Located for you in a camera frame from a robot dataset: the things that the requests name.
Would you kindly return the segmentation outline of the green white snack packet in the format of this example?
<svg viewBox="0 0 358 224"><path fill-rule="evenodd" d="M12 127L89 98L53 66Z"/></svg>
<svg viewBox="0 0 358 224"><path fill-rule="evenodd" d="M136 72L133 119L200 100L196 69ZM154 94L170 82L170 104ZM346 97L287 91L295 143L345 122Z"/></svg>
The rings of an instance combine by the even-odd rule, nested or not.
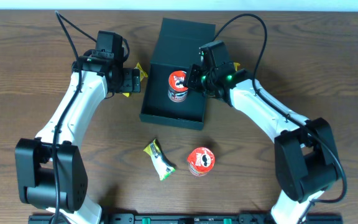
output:
<svg viewBox="0 0 358 224"><path fill-rule="evenodd" d="M175 165L172 164L162 152L158 139L152 140L143 151L150 156L160 181L165 180L176 171Z"/></svg>

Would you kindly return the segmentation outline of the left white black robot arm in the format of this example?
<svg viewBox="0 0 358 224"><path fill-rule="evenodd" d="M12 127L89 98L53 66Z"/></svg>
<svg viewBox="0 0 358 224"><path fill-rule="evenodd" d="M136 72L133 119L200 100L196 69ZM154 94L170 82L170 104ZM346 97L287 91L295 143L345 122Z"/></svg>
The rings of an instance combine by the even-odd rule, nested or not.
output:
<svg viewBox="0 0 358 224"><path fill-rule="evenodd" d="M96 108L108 93L140 91L140 72L125 68L128 50L86 51L72 67L70 86L49 122L15 148L22 203L52 212L48 222L99 223L101 206L86 194L80 148Z"/></svg>

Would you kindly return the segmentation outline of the dark brown Pringles can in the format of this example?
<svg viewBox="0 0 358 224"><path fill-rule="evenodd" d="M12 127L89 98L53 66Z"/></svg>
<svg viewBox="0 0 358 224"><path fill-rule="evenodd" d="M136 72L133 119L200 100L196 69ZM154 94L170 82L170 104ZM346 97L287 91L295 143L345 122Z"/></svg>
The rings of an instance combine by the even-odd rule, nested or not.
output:
<svg viewBox="0 0 358 224"><path fill-rule="evenodd" d="M186 100L188 88L184 86L186 72L182 70L174 71L168 78L168 97L176 103Z"/></svg>

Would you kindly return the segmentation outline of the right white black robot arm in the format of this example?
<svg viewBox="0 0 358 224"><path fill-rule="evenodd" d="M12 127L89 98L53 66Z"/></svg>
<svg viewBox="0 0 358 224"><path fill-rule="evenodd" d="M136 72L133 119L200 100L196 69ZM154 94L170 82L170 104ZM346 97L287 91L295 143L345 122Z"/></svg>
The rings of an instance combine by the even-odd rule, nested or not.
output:
<svg viewBox="0 0 358 224"><path fill-rule="evenodd" d="M183 84L223 100L248 116L274 143L275 175L282 189L270 211L274 223L304 223L316 203L338 203L347 191L332 129L310 120L268 93L253 73L231 63L192 65Z"/></svg>

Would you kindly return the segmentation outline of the black gift box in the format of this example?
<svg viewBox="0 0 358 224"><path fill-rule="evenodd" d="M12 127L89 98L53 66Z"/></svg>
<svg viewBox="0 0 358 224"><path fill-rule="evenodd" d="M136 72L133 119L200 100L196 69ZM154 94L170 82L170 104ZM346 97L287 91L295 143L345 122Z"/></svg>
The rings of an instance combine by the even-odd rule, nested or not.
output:
<svg viewBox="0 0 358 224"><path fill-rule="evenodd" d="M190 67L201 63L199 47L212 40L215 25L164 18L150 61L140 120L201 130L206 98L184 86Z"/></svg>

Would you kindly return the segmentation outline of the yellow peanut butter sandwich packet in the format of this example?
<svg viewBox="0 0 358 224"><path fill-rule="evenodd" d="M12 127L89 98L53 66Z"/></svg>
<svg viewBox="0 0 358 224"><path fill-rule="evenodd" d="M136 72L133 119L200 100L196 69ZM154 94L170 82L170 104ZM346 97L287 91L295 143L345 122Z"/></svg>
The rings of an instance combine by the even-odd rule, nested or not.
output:
<svg viewBox="0 0 358 224"><path fill-rule="evenodd" d="M140 63L138 62L136 64L136 66L134 67L135 70L139 71L139 78L140 78L140 82L144 79L144 78L148 78L148 74L145 72L145 70L141 67ZM130 97L131 93L127 92L127 93L122 93L124 96L126 97Z"/></svg>

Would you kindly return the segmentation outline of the red Pringles can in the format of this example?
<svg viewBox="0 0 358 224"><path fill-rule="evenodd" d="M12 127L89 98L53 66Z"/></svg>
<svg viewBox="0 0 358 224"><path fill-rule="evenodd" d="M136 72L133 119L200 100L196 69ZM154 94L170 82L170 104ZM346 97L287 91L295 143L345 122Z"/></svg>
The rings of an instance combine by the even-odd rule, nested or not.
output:
<svg viewBox="0 0 358 224"><path fill-rule="evenodd" d="M189 154L187 162L190 172L197 177L202 177L214 167L215 156L208 148L198 147Z"/></svg>

